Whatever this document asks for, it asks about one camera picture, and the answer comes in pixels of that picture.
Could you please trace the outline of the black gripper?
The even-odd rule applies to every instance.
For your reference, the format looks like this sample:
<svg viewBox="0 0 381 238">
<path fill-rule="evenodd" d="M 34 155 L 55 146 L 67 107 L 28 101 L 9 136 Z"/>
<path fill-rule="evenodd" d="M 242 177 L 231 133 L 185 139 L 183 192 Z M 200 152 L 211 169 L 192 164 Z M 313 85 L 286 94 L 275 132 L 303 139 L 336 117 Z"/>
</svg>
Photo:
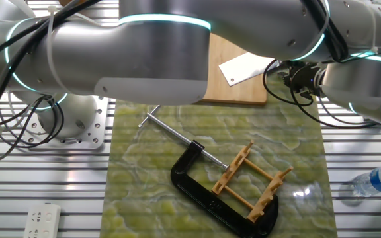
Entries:
<svg viewBox="0 0 381 238">
<path fill-rule="evenodd" d="M 283 80 L 282 82 L 289 89 L 293 89 L 295 93 L 300 93 L 307 99 L 310 95 L 321 96 L 320 75 L 321 68 L 314 63 L 304 63 L 300 61 L 286 61 L 285 66 L 288 66 L 289 73 L 279 71 L 277 73 Z"/>
</svg>

